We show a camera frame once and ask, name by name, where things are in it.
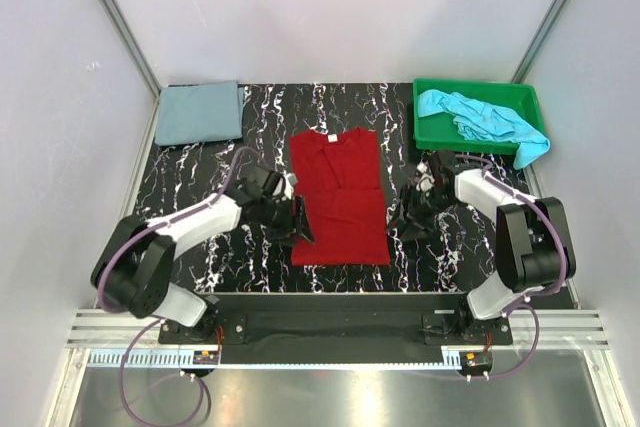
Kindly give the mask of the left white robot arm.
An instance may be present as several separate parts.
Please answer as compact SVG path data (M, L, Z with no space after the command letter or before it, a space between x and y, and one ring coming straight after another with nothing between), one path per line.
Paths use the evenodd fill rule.
M143 220L122 218L104 248L90 282L105 310L138 319L163 318L180 325L196 343L215 333L214 298L203 298L172 281L175 262L207 239L244 225L260 225L269 242L294 247L315 240L296 178L258 166L251 176L176 213Z

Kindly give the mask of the red t shirt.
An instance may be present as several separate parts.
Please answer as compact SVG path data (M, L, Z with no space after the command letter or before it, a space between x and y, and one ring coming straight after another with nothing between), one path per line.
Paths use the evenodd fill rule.
M290 139L295 192L305 201L313 242L292 250L294 266L390 263L377 134L308 130Z

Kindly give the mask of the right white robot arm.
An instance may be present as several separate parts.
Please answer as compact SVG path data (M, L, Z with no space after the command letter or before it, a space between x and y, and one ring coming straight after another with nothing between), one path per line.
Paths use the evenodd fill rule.
M523 194L495 178L489 160L437 151L420 162L399 194L390 229L400 241L426 238L438 214L468 205L495 225L494 272L449 314L426 314L426 340L486 343L534 297L553 295L574 276L575 254L564 206Z

